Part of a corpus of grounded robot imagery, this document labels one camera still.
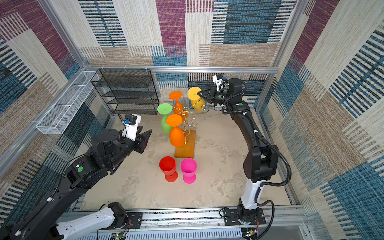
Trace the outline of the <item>yellow wine glass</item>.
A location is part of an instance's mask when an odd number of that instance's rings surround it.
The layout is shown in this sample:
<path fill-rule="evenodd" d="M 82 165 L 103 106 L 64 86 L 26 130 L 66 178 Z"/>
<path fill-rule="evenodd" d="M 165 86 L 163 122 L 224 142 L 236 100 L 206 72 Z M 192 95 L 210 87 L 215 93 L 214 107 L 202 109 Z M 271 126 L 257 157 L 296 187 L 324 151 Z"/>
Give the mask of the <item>yellow wine glass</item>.
<path fill-rule="evenodd" d="M 188 98 L 191 101 L 192 108 L 198 112 L 205 109 L 205 101 L 198 95 L 200 91 L 199 87 L 192 87 L 188 91 Z"/>

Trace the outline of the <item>red wine glass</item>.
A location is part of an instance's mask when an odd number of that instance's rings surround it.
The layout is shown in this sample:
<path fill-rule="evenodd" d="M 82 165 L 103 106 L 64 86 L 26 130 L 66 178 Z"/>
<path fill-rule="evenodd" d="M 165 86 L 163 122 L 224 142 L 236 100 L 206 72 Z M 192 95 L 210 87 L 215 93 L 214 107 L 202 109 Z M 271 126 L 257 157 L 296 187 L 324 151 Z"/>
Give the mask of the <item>red wine glass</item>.
<path fill-rule="evenodd" d="M 178 178 L 178 173 L 176 171 L 176 160 L 173 157 L 164 157 L 159 162 L 159 167 L 163 174 L 165 175 L 165 179 L 169 183 L 173 183 Z"/>

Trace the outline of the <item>pink wine glass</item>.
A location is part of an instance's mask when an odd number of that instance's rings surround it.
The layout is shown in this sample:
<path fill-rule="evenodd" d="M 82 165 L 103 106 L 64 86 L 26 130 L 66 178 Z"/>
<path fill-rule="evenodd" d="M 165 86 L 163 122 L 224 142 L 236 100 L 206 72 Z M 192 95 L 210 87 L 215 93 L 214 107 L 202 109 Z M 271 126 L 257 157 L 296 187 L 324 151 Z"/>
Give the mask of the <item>pink wine glass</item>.
<path fill-rule="evenodd" d="M 197 166 L 197 162 L 192 158 L 186 158 L 181 162 L 180 168 L 186 184 L 193 184 L 196 181 Z"/>

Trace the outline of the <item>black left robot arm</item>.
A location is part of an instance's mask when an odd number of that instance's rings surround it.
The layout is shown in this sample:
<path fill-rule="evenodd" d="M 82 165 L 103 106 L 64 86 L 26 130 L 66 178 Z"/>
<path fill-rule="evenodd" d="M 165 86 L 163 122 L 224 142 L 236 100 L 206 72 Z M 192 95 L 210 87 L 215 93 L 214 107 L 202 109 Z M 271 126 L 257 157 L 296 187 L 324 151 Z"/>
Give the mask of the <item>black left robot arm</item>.
<path fill-rule="evenodd" d="M 14 226 L 1 228 L 2 240 L 61 240 L 54 230 L 58 218 L 80 196 L 91 189 L 100 179 L 113 175 L 133 151 L 143 153 L 151 130 L 134 131 L 135 140 L 124 138 L 122 132 L 105 129 L 91 139 L 88 151 L 64 171 L 59 184 L 41 202 Z"/>

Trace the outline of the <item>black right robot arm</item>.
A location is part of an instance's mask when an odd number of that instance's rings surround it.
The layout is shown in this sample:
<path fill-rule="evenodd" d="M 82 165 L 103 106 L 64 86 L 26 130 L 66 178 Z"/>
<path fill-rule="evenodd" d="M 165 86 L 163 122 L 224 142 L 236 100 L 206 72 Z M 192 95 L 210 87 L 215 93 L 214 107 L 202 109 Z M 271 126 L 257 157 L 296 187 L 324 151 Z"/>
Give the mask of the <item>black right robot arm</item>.
<path fill-rule="evenodd" d="M 242 132 L 248 146 L 243 162 L 243 170 L 248 181 L 244 194 L 237 206 L 236 223 L 250 225 L 253 221 L 263 222 L 260 203 L 264 187 L 283 187 L 292 178 L 292 169 L 288 160 L 261 134 L 251 113 L 249 105 L 243 101 L 248 86 L 243 80 L 232 78 L 217 80 L 216 87 L 200 90 L 197 95 L 205 102 L 221 106 L 224 115 L 231 116 Z"/>

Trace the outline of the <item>front orange wine glass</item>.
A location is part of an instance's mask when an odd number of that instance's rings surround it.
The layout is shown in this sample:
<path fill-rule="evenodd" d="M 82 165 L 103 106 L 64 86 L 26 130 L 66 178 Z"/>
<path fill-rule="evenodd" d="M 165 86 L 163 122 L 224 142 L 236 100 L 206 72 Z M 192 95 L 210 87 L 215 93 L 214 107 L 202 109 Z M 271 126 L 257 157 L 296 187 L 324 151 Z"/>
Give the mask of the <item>front orange wine glass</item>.
<path fill-rule="evenodd" d="M 172 127 L 170 131 L 170 143 L 174 147 L 181 147 L 185 144 L 184 132 L 179 126 L 182 124 L 183 119 L 180 115 L 170 115 L 166 119 L 166 123 Z"/>

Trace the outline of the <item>orange wine glass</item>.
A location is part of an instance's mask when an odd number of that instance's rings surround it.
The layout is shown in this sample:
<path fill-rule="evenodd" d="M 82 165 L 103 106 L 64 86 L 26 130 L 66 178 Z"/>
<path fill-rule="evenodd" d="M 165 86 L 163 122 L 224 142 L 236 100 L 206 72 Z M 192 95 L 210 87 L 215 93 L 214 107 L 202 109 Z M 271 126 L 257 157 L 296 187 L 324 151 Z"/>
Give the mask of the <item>orange wine glass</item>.
<path fill-rule="evenodd" d="M 170 143 L 174 147 L 181 147 L 185 144 L 184 132 L 179 126 L 182 124 L 183 119 L 180 115 L 170 115 L 166 119 L 166 123 L 172 127 L 170 131 Z"/>
<path fill-rule="evenodd" d="M 169 99 L 176 101 L 173 109 L 174 114 L 182 117 L 182 120 L 186 120 L 188 118 L 188 114 L 185 111 L 184 105 L 179 102 L 179 99 L 183 96 L 180 91 L 173 91 L 169 94 Z"/>

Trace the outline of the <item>green wine glass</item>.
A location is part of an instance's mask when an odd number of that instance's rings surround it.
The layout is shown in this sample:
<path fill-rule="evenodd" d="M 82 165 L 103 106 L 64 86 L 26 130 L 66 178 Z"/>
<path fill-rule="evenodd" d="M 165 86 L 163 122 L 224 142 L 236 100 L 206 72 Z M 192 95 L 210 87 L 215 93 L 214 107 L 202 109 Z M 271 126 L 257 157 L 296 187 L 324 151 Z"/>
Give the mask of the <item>green wine glass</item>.
<path fill-rule="evenodd" d="M 169 126 L 166 123 L 166 119 L 169 116 L 169 114 L 173 111 L 173 107 L 168 103 L 163 103 L 158 106 L 157 110 L 159 114 L 163 115 L 161 120 L 162 131 L 165 134 L 169 135 L 173 127 Z"/>

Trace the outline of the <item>back orange wine glass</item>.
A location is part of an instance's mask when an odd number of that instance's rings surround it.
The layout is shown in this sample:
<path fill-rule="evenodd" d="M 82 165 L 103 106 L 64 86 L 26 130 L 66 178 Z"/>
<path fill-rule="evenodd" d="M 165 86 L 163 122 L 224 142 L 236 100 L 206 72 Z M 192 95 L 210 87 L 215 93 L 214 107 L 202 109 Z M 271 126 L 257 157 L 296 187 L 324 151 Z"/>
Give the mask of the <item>back orange wine glass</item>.
<path fill-rule="evenodd" d="M 188 114 L 185 111 L 184 105 L 179 102 L 179 99 L 183 96 L 180 91 L 173 91 L 169 94 L 169 99 L 176 101 L 173 109 L 174 114 L 182 117 L 182 120 L 186 120 L 188 118 Z"/>

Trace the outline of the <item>orange wooden rack base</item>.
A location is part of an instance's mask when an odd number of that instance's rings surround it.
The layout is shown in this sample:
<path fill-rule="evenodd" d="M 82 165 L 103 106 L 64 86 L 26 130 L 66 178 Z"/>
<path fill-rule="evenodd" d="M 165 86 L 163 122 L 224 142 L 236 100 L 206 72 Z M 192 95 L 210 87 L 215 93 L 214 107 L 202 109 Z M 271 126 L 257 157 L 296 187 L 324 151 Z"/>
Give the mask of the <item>orange wooden rack base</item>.
<path fill-rule="evenodd" d="M 187 136 L 187 143 L 175 150 L 175 158 L 194 158 L 195 155 L 196 131 L 191 130 Z"/>

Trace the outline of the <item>black mesh shelf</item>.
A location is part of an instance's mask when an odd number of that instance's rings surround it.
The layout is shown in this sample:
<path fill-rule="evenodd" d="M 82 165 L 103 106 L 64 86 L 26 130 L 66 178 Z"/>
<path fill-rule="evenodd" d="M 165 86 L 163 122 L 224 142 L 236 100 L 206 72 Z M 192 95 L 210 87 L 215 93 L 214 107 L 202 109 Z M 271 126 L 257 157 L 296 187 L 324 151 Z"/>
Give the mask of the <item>black mesh shelf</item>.
<path fill-rule="evenodd" d="M 149 70 L 98 69 L 91 83 L 113 114 L 158 113 L 159 96 Z"/>

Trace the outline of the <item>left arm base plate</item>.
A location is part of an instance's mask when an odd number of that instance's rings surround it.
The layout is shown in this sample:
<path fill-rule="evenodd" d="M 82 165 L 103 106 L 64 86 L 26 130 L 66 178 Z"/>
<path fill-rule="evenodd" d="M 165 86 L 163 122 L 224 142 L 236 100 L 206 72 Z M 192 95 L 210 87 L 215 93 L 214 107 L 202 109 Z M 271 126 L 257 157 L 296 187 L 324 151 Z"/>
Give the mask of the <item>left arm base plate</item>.
<path fill-rule="evenodd" d="M 101 230 L 128 230 L 128 229 L 139 229 L 142 224 L 143 212 L 127 212 L 126 219 L 123 221 L 122 227 L 110 226 Z"/>

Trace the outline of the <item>white mesh wall basket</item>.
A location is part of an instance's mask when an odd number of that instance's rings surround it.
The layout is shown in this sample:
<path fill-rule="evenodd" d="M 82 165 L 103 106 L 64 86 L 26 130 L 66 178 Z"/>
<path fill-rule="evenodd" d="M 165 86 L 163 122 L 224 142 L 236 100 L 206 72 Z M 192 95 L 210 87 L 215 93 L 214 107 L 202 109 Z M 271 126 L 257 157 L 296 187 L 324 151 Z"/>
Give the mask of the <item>white mesh wall basket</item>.
<path fill-rule="evenodd" d="M 44 135 L 61 135 L 79 111 L 93 89 L 95 72 L 83 71 L 64 90 L 55 104 L 43 116 L 36 128 Z"/>

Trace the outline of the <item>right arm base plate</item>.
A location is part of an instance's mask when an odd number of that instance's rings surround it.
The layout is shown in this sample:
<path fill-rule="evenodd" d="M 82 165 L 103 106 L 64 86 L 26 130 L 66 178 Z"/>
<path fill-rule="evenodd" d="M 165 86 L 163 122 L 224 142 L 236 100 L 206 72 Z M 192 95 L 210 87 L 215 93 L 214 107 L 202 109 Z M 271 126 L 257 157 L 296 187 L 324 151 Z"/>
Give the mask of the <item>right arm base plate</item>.
<path fill-rule="evenodd" d="M 226 226 L 266 224 L 265 214 L 261 208 L 245 211 L 225 209 L 223 215 Z"/>

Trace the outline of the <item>aluminium front rail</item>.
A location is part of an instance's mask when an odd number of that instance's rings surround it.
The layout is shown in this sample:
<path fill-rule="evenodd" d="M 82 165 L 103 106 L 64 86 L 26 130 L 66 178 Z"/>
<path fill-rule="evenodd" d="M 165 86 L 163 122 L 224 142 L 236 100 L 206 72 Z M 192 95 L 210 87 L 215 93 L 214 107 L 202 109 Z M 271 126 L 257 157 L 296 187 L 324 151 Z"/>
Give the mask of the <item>aluminium front rail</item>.
<path fill-rule="evenodd" d="M 139 229 L 99 230 L 83 240 L 315 240 L 317 237 L 302 206 L 267 205 L 265 225 L 226 226 L 220 208 L 129 210 L 143 212 Z"/>

